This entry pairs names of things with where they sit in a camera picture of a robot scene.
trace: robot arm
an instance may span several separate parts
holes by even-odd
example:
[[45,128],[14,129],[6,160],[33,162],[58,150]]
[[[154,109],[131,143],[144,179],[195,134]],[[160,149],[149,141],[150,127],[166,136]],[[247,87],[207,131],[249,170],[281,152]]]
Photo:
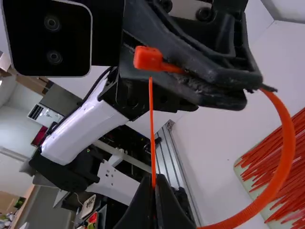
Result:
[[98,100],[106,83],[107,78],[97,85],[77,111],[46,138],[41,145],[43,157],[62,166],[67,165],[101,136],[129,121],[104,100]]

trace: metal frame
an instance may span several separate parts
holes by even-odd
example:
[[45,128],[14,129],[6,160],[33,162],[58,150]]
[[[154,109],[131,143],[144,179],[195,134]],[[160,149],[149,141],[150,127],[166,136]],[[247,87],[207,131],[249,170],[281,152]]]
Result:
[[199,210],[194,200],[186,172],[179,157],[176,144],[172,135],[175,122],[169,120],[155,135],[161,137],[162,142],[156,146],[156,170],[166,176],[169,184],[174,188],[183,187],[187,194],[196,225],[202,225]]

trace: cable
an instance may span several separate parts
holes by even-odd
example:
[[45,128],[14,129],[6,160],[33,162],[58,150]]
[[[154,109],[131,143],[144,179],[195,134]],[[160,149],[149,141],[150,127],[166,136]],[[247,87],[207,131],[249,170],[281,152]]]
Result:
[[[153,80],[149,78],[149,102],[150,102],[150,114],[151,114],[151,152],[152,152],[152,186],[155,187],[156,183],[156,170],[155,170],[155,144],[154,144],[154,132],[153,132]],[[260,89],[273,103],[277,112],[281,118],[283,126],[283,149],[280,164],[275,171],[272,180],[268,187],[259,195],[256,200],[248,207],[236,215],[216,224],[212,224],[205,227],[198,227],[197,229],[232,229],[245,223],[256,214],[258,214],[267,204],[276,196],[277,192],[282,187],[287,176],[289,175],[292,162],[295,156],[295,129],[290,117],[290,114],[282,103],[282,101],[272,92]]]
[[80,202],[80,199],[79,199],[79,197],[78,197],[78,194],[77,194],[76,192],[74,192],[74,194],[75,194],[76,197],[77,197],[77,201],[83,206],[83,204]]

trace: camera lens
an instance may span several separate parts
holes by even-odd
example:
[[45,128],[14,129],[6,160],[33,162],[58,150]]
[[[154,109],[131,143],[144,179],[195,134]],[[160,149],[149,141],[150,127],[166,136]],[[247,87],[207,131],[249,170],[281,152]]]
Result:
[[57,51],[48,52],[47,59],[50,64],[54,64],[54,65],[60,64],[62,62],[62,56]]
[[61,23],[59,19],[53,15],[47,15],[44,18],[44,26],[51,32],[57,32],[61,29]]

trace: orange zip tie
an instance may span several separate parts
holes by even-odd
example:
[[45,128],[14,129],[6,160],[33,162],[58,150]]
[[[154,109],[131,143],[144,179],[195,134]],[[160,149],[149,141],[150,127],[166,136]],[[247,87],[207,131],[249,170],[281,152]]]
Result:
[[[163,56],[157,49],[149,47],[138,46],[135,49],[133,64],[136,68],[148,71],[167,71],[175,73],[184,73],[178,67],[163,63]],[[149,78],[149,101],[150,101],[150,114],[151,114],[151,154],[152,154],[152,186],[155,186],[155,142],[153,132],[153,80]],[[256,200],[248,207],[236,215],[216,224],[198,229],[233,229],[245,223],[261,210],[276,196],[277,192],[281,189],[283,183],[289,175],[290,168],[295,156],[295,129],[290,117],[290,114],[282,103],[282,101],[273,93],[264,89],[260,89],[274,104],[282,122],[283,131],[283,149],[281,160],[273,178],[271,179],[268,187],[259,195]]]
[[151,157],[152,157],[152,187],[156,187],[156,145],[153,130],[153,79],[149,77],[149,113],[151,121]]

